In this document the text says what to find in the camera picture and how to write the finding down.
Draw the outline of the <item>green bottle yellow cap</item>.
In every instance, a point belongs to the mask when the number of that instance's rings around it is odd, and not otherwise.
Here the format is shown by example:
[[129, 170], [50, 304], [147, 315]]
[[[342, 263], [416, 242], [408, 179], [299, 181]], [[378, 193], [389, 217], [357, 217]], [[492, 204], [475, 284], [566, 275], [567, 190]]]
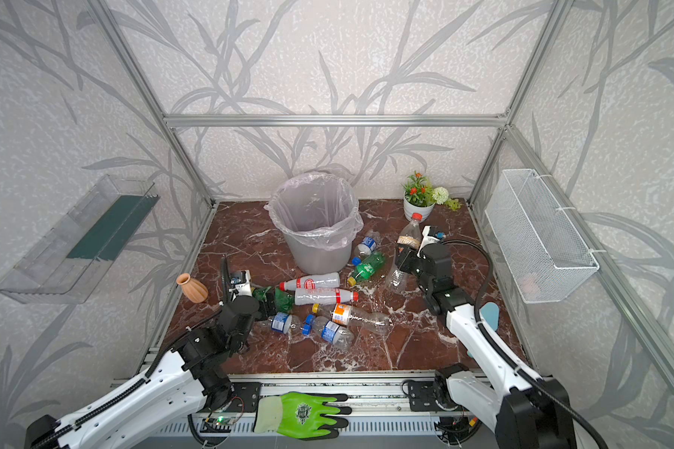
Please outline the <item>green bottle yellow cap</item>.
[[363, 262], [359, 263], [353, 269], [350, 276], [347, 278], [347, 284], [352, 287], [361, 282], [371, 280], [374, 275], [378, 274], [385, 266], [386, 257], [382, 252], [375, 252], [368, 256]]
[[276, 298], [275, 303], [278, 312], [285, 312], [289, 314], [294, 306], [294, 296], [286, 291], [282, 291], [275, 287]]

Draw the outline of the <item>clear bottle blue label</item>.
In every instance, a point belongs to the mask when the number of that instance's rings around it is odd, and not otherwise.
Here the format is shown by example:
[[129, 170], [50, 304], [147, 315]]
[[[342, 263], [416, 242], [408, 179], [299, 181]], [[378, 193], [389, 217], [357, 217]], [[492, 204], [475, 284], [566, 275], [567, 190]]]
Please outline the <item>clear bottle blue label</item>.
[[265, 330], [270, 337], [289, 343], [300, 342], [303, 338], [303, 321], [296, 314], [277, 312], [274, 316], [259, 322], [258, 328]]
[[355, 340], [354, 334], [347, 327], [314, 314], [307, 316], [303, 329], [303, 334], [309, 335], [310, 333], [315, 333], [321, 340], [340, 351], [350, 349]]

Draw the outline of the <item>clear bottle red cap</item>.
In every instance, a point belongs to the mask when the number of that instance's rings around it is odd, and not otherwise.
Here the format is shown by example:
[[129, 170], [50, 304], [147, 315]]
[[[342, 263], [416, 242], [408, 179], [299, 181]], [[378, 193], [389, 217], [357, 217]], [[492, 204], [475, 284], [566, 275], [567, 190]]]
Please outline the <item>clear bottle red cap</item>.
[[391, 270], [387, 276], [387, 288], [393, 293], [401, 293], [406, 289], [408, 256], [412, 250], [417, 251], [421, 246], [421, 220], [421, 213], [413, 213], [409, 224], [398, 236]]

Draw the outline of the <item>white bottle red label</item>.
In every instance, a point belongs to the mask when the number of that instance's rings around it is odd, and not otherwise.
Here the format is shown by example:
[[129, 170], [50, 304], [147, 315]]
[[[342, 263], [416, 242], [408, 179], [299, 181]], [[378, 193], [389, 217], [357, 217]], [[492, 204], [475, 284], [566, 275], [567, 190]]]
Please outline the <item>white bottle red label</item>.
[[341, 288], [298, 288], [294, 293], [294, 303], [308, 304], [351, 304], [359, 300], [359, 293]]

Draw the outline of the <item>white bottle red cap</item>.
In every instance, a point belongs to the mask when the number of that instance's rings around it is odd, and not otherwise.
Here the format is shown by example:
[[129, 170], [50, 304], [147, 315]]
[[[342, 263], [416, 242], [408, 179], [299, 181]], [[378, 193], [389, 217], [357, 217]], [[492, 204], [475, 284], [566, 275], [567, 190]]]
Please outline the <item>white bottle red cap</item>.
[[337, 272], [331, 272], [318, 275], [305, 275], [279, 284], [282, 291], [296, 291], [297, 289], [319, 289], [319, 288], [337, 288], [340, 286], [340, 275]]

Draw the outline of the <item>clear bottle orange label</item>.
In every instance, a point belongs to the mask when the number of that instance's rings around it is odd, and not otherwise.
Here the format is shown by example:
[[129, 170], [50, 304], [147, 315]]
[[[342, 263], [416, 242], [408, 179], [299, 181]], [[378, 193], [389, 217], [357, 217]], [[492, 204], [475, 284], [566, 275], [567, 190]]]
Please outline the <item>clear bottle orange label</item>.
[[365, 312], [354, 305], [342, 303], [333, 305], [314, 304], [312, 313], [323, 316], [343, 327], [359, 327], [379, 336], [387, 336], [393, 329], [393, 321], [387, 314]]

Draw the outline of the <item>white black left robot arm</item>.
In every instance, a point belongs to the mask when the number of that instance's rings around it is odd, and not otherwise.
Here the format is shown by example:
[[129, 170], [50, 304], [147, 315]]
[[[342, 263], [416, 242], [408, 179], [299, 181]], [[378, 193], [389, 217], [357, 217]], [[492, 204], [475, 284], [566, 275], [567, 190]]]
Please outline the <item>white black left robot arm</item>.
[[44, 415], [25, 434], [27, 448], [129, 448], [172, 421], [222, 411], [240, 391], [222, 366], [248, 348], [264, 302], [253, 296], [249, 271], [222, 266], [224, 301], [205, 322], [185, 331], [143, 372], [61, 418]]

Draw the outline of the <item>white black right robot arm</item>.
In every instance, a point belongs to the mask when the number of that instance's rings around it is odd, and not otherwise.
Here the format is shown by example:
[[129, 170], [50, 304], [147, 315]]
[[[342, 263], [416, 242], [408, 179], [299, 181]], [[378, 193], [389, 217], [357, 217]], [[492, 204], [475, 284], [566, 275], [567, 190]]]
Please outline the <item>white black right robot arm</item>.
[[416, 278], [429, 310], [466, 347], [487, 378], [480, 381], [461, 364], [440, 370], [435, 376], [440, 405], [473, 413], [501, 448], [577, 447], [567, 391], [525, 365], [486, 325], [479, 301], [453, 281], [447, 245], [402, 248], [396, 258], [398, 270]]

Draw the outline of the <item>grey mesh waste bin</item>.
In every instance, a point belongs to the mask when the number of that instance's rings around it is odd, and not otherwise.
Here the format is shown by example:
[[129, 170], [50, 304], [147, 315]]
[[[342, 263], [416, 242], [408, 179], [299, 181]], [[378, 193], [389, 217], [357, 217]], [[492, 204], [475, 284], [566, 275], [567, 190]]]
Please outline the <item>grey mesh waste bin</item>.
[[338, 272], [348, 264], [363, 229], [359, 199], [350, 183], [334, 174], [307, 172], [287, 180], [265, 210], [307, 274]]

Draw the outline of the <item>clear plastic bin liner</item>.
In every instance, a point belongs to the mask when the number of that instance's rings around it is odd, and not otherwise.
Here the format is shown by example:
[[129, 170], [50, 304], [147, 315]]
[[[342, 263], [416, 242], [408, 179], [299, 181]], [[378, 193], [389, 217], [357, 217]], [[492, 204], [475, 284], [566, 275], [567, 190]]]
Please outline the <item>clear plastic bin liner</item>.
[[285, 236], [319, 250], [346, 247], [363, 229], [353, 187], [326, 172], [307, 172], [287, 180], [265, 210]]

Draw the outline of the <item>terracotta ribbed vase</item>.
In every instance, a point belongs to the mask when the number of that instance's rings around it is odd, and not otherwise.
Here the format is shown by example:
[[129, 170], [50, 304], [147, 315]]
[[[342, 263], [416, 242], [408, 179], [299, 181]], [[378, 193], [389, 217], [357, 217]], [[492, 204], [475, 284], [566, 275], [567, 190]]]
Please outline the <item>terracotta ribbed vase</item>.
[[207, 287], [189, 273], [180, 274], [176, 279], [176, 284], [181, 288], [183, 295], [193, 303], [202, 303], [209, 297]]

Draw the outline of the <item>small pepsi bottle blue label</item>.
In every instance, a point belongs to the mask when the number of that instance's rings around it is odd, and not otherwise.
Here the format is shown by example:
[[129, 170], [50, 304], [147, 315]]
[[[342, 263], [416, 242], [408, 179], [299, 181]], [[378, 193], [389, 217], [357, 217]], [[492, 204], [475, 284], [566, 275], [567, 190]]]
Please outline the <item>small pepsi bottle blue label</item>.
[[366, 233], [363, 239], [354, 248], [352, 258], [350, 259], [351, 266], [357, 266], [363, 262], [367, 257], [374, 253], [380, 245], [381, 235], [376, 230], [370, 230]]

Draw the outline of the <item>potted plant white pot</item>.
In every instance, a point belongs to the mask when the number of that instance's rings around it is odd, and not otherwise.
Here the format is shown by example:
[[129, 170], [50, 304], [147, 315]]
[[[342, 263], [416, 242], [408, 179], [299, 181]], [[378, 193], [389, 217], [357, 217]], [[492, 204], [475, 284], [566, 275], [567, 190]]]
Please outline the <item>potted plant white pot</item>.
[[449, 190], [443, 186], [434, 186], [430, 179], [420, 173], [413, 172], [407, 178], [404, 188], [404, 215], [411, 220], [414, 214], [424, 222], [435, 206], [444, 206], [450, 211], [462, 209], [458, 198], [453, 198]]

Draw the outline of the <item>green work glove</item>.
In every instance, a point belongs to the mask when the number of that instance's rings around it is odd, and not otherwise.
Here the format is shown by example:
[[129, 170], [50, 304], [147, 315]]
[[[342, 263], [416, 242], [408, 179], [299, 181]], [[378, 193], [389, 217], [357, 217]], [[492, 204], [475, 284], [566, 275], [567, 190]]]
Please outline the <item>green work glove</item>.
[[349, 425], [352, 408], [346, 394], [324, 396], [289, 392], [262, 398], [256, 409], [254, 433], [276, 432], [301, 441], [335, 439]]

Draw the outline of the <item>green circuit board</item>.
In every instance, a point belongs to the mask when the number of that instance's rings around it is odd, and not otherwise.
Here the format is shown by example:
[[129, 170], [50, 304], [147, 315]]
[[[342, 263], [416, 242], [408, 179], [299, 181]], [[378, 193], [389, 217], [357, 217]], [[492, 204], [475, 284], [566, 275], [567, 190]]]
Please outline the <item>green circuit board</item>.
[[241, 418], [237, 416], [215, 415], [201, 421], [198, 430], [205, 434], [227, 434], [236, 430]]

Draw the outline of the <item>clear acrylic wall shelf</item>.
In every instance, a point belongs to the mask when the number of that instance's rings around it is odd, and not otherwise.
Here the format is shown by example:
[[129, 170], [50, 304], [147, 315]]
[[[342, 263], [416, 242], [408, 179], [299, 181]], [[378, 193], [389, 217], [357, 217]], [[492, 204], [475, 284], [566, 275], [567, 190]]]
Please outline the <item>clear acrylic wall shelf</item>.
[[87, 301], [159, 200], [152, 181], [103, 176], [0, 279], [21, 304]]

